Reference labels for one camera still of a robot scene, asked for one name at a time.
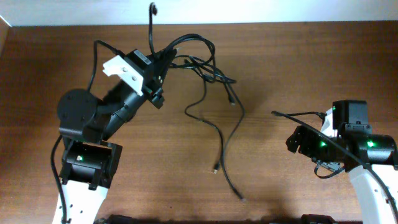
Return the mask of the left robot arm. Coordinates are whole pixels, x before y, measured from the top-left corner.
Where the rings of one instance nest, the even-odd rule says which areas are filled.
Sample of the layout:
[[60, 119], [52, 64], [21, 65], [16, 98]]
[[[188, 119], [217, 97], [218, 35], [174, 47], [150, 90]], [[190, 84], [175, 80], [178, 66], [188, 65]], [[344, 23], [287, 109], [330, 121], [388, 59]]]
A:
[[60, 140], [65, 150], [54, 223], [94, 223], [118, 168], [122, 146], [109, 138], [146, 102], [163, 105], [162, 85], [176, 50], [145, 56], [139, 50], [103, 64], [107, 76], [120, 82], [100, 99], [88, 90], [73, 89], [58, 102]]

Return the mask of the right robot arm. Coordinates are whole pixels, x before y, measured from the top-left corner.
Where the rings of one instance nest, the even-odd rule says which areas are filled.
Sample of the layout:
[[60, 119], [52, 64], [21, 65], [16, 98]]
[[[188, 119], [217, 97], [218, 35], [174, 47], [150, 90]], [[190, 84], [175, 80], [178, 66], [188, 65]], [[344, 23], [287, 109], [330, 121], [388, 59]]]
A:
[[287, 149], [309, 157], [330, 171], [342, 172], [357, 196], [363, 223], [397, 223], [397, 143], [388, 135], [374, 134], [363, 100], [338, 100], [317, 113], [317, 130], [300, 121], [286, 140]]

